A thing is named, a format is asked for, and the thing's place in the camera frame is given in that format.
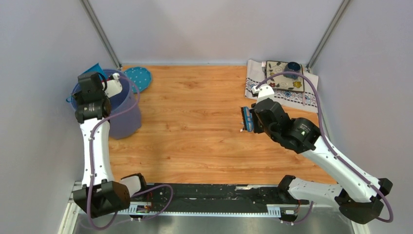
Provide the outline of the blue hand brush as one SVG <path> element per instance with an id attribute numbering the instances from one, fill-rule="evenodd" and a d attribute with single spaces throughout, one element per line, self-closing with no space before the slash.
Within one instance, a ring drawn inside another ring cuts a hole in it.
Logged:
<path id="1" fill-rule="evenodd" d="M 253 115 L 250 112 L 250 109 L 247 106 L 241 107 L 241 114 L 242 114 L 242 124 L 243 127 L 240 132 L 247 131 L 253 132 L 254 130 L 254 122 L 253 122 Z"/>

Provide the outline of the blue plastic dustpan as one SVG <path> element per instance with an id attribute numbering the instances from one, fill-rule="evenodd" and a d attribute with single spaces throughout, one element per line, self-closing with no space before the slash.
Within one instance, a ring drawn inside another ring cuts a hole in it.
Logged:
<path id="1" fill-rule="evenodd" d="M 88 73 L 88 72 L 96 72 L 99 73 L 99 77 L 100 80 L 102 82 L 105 82 L 107 79 L 106 74 L 104 73 L 103 69 L 101 68 L 101 66 L 99 65 L 99 63 L 96 63 L 95 65 L 93 65 L 92 67 L 90 67 L 89 69 L 87 69 L 84 73 Z M 69 96 L 66 98 L 66 102 L 67 103 L 72 103 L 72 94 L 75 93 L 78 90 L 78 83 L 74 86 L 73 90 L 70 92 Z"/>

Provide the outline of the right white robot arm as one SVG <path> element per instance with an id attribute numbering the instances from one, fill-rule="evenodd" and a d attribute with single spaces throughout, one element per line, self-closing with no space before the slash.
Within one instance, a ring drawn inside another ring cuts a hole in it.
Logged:
<path id="1" fill-rule="evenodd" d="M 285 175 L 278 184 L 280 202 L 308 200 L 328 205 L 359 224 L 380 219 L 383 208 L 389 206 L 385 200 L 393 186 L 389 179 L 360 169 L 340 155 L 317 125 L 306 118 L 290 118 L 278 102 L 267 98 L 252 104 L 247 113 L 255 133 L 266 133 L 272 141 L 316 163 L 336 181 L 324 184 Z"/>

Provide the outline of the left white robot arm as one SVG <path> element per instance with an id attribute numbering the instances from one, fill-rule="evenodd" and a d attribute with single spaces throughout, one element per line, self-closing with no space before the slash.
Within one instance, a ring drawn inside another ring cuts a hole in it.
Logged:
<path id="1" fill-rule="evenodd" d="M 120 72 L 107 77 L 99 72 L 87 72 L 78 76 L 77 88 L 72 93 L 84 144 L 82 187 L 74 191 L 73 199 L 91 219 L 129 208 L 131 198 L 143 202 L 149 196 L 140 173 L 117 182 L 110 165 L 111 120 L 138 104 L 131 88 L 123 87 L 122 81 L 130 83 Z"/>

